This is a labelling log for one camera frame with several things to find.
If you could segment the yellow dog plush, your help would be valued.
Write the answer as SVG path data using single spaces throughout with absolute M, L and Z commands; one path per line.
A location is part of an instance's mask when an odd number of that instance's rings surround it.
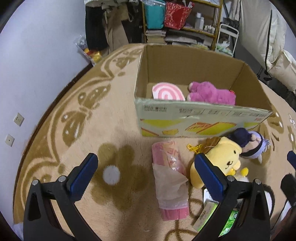
M 200 144 L 187 145 L 187 149 L 197 154 L 205 154 L 209 161 L 217 166 L 224 175 L 234 176 L 239 181 L 248 181 L 248 168 L 241 167 L 239 156 L 242 148 L 227 137 L 212 137 L 203 140 Z

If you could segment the pink bear plush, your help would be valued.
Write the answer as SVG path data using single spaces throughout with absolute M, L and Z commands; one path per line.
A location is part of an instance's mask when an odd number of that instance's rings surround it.
M 188 86 L 188 90 L 187 101 L 235 105 L 236 95 L 233 91 L 218 89 L 211 82 L 191 82 Z

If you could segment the pink swirl plush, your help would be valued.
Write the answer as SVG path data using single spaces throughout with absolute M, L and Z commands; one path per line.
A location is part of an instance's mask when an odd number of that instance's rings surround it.
M 162 100 L 177 100 L 177 101 L 185 101 L 184 94 L 182 90 L 180 90 L 177 85 L 160 82 L 155 84 L 152 87 L 152 97 L 154 99 L 162 99 Z

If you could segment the green tissue pack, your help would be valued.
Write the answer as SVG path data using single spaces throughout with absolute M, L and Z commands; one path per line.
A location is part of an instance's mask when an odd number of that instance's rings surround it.
M 193 229 L 196 232 L 201 231 L 201 229 L 205 226 L 205 224 L 210 220 L 211 216 L 213 215 L 213 213 L 217 207 L 218 207 L 218 204 L 215 202 L 208 201 L 206 203 L 199 218 L 193 224 Z M 234 225 L 234 221 L 236 220 L 237 215 L 238 215 L 238 210 L 233 209 L 226 224 L 224 225 L 224 228 L 222 229 L 222 232 L 219 235 L 220 237 L 227 234 L 231 230 L 232 226 Z

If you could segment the purple-haired doll plush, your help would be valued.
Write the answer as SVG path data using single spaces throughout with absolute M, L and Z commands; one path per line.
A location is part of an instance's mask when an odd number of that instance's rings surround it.
M 248 131 L 245 128 L 237 128 L 227 138 L 242 148 L 240 156 L 247 159 L 257 159 L 260 164 L 262 163 L 262 154 L 270 147 L 270 140 L 256 131 Z

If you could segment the pink wrapped tissue pack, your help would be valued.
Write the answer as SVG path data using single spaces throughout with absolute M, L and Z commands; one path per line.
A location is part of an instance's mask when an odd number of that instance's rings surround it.
M 188 178 L 174 141 L 152 145 L 152 169 L 162 219 L 185 219 L 189 215 Z

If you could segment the white trolley cart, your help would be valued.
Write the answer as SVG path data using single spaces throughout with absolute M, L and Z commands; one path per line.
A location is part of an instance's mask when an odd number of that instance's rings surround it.
M 215 52 L 233 57 L 239 38 L 239 31 L 227 24 L 220 24 Z

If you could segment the plastic bag with toys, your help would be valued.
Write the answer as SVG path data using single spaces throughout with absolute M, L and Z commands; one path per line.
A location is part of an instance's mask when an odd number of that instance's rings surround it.
M 88 61 L 90 61 L 93 66 L 95 66 L 102 59 L 102 54 L 100 51 L 90 50 L 88 48 L 85 36 L 80 35 L 74 40 L 74 44 L 78 48 L 78 52 L 82 54 Z

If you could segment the yellow metal shelf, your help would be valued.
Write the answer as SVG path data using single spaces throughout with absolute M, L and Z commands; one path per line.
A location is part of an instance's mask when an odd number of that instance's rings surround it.
M 214 50 L 224 1 L 142 1 L 144 42 Z

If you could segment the stack of books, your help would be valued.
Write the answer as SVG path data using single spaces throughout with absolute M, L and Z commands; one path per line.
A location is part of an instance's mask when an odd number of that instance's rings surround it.
M 146 30 L 145 37 L 149 44 L 165 44 L 166 30 Z

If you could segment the red gift bag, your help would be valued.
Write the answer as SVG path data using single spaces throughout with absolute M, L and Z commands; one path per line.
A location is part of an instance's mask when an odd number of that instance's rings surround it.
M 186 19 L 194 7 L 193 2 L 177 3 L 176 1 L 166 2 L 166 12 L 165 12 L 165 27 L 180 30 L 185 26 Z

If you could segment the beige trench coat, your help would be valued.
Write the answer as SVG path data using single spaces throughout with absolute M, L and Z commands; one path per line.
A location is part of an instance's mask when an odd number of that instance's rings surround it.
M 107 39 L 107 53 L 110 54 L 114 50 L 127 45 L 128 38 L 125 33 L 122 21 L 128 20 L 128 9 L 125 3 L 107 9 L 104 13 L 105 35 Z

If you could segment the teal bag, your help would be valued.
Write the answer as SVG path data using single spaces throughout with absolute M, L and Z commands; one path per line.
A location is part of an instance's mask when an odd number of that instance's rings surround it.
M 147 28 L 150 30 L 159 30 L 164 27 L 166 2 L 148 0 L 142 1 L 144 4 L 145 19 Z

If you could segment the wall socket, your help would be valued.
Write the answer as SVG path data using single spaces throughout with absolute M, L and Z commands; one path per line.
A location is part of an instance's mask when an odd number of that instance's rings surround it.
M 6 139 L 5 139 L 5 143 L 11 147 L 14 143 L 14 140 L 15 140 L 15 138 L 12 135 L 7 134 Z
M 21 126 L 23 121 L 24 121 L 24 117 L 20 114 L 20 113 L 17 113 L 15 118 L 14 118 L 14 123 L 18 126 Z

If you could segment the upper wall socket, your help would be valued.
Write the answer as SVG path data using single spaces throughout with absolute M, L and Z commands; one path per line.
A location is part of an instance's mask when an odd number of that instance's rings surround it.
M 17 113 L 15 118 L 14 118 L 14 123 L 18 126 L 21 126 L 23 121 L 24 121 L 24 117 L 20 114 L 20 113 Z

